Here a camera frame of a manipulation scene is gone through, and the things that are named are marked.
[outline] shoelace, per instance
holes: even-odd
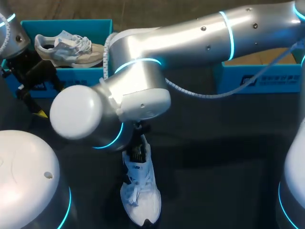
[[[131,188],[128,188],[125,195],[126,198],[128,199],[128,202],[131,205],[136,205],[138,206],[138,197],[139,194],[142,192],[149,192],[151,190],[152,186],[152,176],[151,176],[151,171],[149,170],[144,181],[140,184],[137,179],[134,178],[129,178],[131,181]]]
[[[88,52],[91,50],[92,42],[87,37],[73,35],[73,38],[75,38],[75,40],[76,40],[76,45],[70,47],[70,49],[78,48],[78,51],[76,52],[76,54],[78,54],[79,52]]]

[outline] glowing blue light strip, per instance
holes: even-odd
[[[102,146],[102,147],[93,147],[93,148],[95,148],[95,149],[104,149],[104,148],[107,148],[107,147],[111,146],[116,140],[118,140],[118,138],[120,137],[122,131],[123,131],[123,123],[122,123],[122,125],[121,125],[121,129],[120,129],[119,134],[116,136],[116,138],[115,138],[112,142],[110,142],[110,143],[109,143],[108,145],[106,145],[106,146]]]
[[[226,24],[226,26],[228,28],[228,31],[229,31],[229,35],[230,35],[231,54],[230,54],[230,58],[228,59],[230,61],[234,57],[234,49],[235,49],[235,47],[234,47],[233,31],[232,31],[232,27],[230,25],[229,19],[227,18],[226,14],[224,12],[222,12],[222,11],[220,11],[219,13],[223,16],[225,24]]]
[[[281,185],[281,183],[279,183],[279,185],[278,185],[278,199],[279,199],[279,201],[280,201],[280,205],[281,205],[281,207],[282,207],[282,210],[283,210],[285,216],[287,217],[287,219],[289,220],[289,222],[292,224],[292,226],[294,226],[295,229],[299,229],[299,228],[290,220],[290,218],[287,216],[287,214],[286,214],[286,212],[285,212],[285,210],[284,210],[284,208],[283,208],[283,205],[282,205],[282,202],[281,202],[281,198],[280,198],[280,185]]]
[[[65,218],[63,218],[61,224],[59,225],[59,227],[57,229],[61,229],[61,227],[63,226],[63,224],[65,223],[67,217],[68,217],[68,214],[69,214],[69,211],[70,211],[70,207],[71,207],[71,201],[72,201],[72,195],[71,195],[71,190],[69,188],[69,194],[70,194],[70,200],[69,200],[69,206],[68,206],[68,210],[67,210],[67,213],[65,215]]]
[[[153,59],[153,58],[141,58],[141,59],[136,59],[136,60],[133,60],[133,61],[129,61],[123,65],[121,65],[116,71],[114,74],[116,74],[118,71],[122,70],[124,67],[128,66],[128,65],[131,65],[133,63],[137,63],[137,62],[142,62],[142,61],[153,61],[153,62],[156,62],[158,63],[159,65],[161,65],[161,62],[156,60],[156,59]]]
[[[7,19],[8,22],[10,22],[11,20],[13,20],[15,17],[16,17],[15,14],[11,15],[11,16]],[[4,22],[1,22],[1,23],[0,23],[0,28],[1,28],[2,26],[4,26],[4,25],[5,25]]]
[[[305,55],[303,56],[302,62],[301,62],[301,66],[303,66],[303,62],[305,60]]]
[[[294,5],[294,12],[299,18],[305,20],[305,16],[296,10],[295,5]]]

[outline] shoe sole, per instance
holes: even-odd
[[[127,209],[126,209],[126,207],[125,207],[125,205],[124,205],[121,191],[122,191],[122,188],[121,188],[121,190],[120,190],[121,202],[122,202],[122,204],[123,204],[123,207],[124,207],[124,209],[125,209],[125,212],[127,213]],[[156,220],[153,224],[155,224],[156,222],[158,222],[158,219],[159,219],[160,214],[161,214],[161,210],[162,210],[162,198],[161,198],[161,196],[160,196],[160,199],[159,199],[159,204],[160,204],[160,211],[159,211],[159,213],[158,213],[157,220]],[[134,222],[133,219],[132,219],[131,217],[129,217],[129,215],[128,215],[128,218],[129,218],[135,225],[138,225],[139,227],[142,227],[142,226],[143,226],[143,225],[139,225],[139,224],[137,224],[136,222]]]
[[[71,68],[92,68],[100,63],[103,62],[103,60],[98,60],[92,63],[87,63],[87,64],[76,64],[76,63],[67,63],[67,62],[60,62],[60,61],[55,61],[55,60],[50,60],[54,67],[71,67]]]

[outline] blue box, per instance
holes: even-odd
[[[47,37],[55,37],[65,30],[71,34],[88,37],[92,43],[105,44],[107,37],[113,32],[112,20],[49,20],[49,21],[22,21],[21,25],[31,39],[32,48],[37,34]],[[2,67],[8,71],[5,60]],[[93,86],[103,77],[103,68],[57,68],[57,75],[65,87],[83,84]],[[7,77],[6,82],[14,93],[20,86],[15,76]],[[35,90],[30,91],[33,98],[54,98],[58,92],[53,86],[46,82],[38,85]]]
[[[265,93],[297,93],[301,88],[300,58],[295,57],[296,64],[276,64],[238,94],[265,94]],[[213,67],[217,93],[231,91],[267,65],[225,65],[217,64]]]

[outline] dark floor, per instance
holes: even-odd
[[[113,19],[114,29],[170,25],[241,5],[285,0],[9,0],[20,20]]]
[[[283,1],[9,0],[20,20],[113,19],[118,31]],[[209,69],[165,76],[187,89],[213,92]],[[147,135],[163,200],[159,228],[276,228],[275,193],[297,129],[298,95],[234,95],[210,101],[170,92],[171,109],[151,121]],[[67,144],[49,122],[31,117],[3,82],[0,93],[0,129],[31,132],[53,147],[71,186],[81,228],[134,228],[118,197],[121,154]],[[51,101],[39,102],[50,108]]]

